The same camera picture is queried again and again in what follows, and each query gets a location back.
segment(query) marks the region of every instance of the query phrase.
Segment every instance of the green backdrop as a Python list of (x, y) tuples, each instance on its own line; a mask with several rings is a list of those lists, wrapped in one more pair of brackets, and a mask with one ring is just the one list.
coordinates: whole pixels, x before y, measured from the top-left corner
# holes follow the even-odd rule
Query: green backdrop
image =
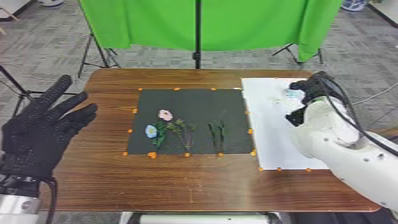
[[(131, 44), (194, 50), (195, 0), (80, 0), (101, 47)], [(298, 44), (316, 54), (341, 0), (203, 0), (203, 50)]]

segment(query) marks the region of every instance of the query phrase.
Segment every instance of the robotic hand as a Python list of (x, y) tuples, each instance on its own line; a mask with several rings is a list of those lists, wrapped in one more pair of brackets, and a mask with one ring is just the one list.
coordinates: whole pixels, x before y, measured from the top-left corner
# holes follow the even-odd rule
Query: robotic hand
[(52, 108), (69, 86), (71, 77), (64, 75), (4, 125), (0, 223), (36, 223), (39, 183), (55, 182), (53, 169), (71, 138), (96, 118), (96, 104), (66, 114), (87, 99), (85, 92)]
[(295, 128), (298, 150), (320, 159), (330, 171), (362, 194), (398, 211), (398, 146), (375, 133), (366, 132), (348, 116), (348, 98), (330, 76), (320, 72), (290, 89), (302, 90), (304, 108), (286, 115)]

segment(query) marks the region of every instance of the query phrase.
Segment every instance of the dark green mat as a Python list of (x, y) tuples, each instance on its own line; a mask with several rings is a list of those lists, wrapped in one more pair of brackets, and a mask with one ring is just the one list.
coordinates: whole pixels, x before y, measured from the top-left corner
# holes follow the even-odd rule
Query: dark green mat
[[(146, 136), (146, 126), (158, 121), (158, 111), (169, 110), (172, 121), (197, 124), (194, 132), (192, 154), (215, 154), (208, 123), (224, 121), (226, 124), (226, 154), (251, 153), (252, 136), (245, 115), (242, 91), (235, 89), (142, 90), (139, 98), (139, 113), (135, 114), (130, 136), (128, 153), (147, 154), (155, 151), (153, 140)], [(185, 149), (178, 136), (167, 131), (160, 154), (183, 154)]]

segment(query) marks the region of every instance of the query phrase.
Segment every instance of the black glove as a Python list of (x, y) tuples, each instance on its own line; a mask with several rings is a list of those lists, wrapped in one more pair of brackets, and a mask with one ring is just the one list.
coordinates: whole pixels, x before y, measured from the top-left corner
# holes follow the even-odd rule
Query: black glove
[(91, 104), (66, 115), (87, 99), (85, 92), (52, 108), (69, 86), (71, 76), (64, 75), (4, 125), (2, 174), (41, 179), (52, 177), (71, 138), (94, 120), (98, 110), (96, 104)]

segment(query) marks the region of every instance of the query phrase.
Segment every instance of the white paper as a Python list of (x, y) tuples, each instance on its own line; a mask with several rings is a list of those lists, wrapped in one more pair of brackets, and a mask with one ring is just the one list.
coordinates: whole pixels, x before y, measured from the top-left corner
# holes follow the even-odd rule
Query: white paper
[(279, 167), (295, 170), (329, 169), (325, 163), (306, 158), (298, 152), (295, 126), (284, 118), (302, 107), (304, 92), (288, 90), (290, 83), (298, 80), (302, 79), (242, 79), (259, 167), (265, 170), (277, 170)]

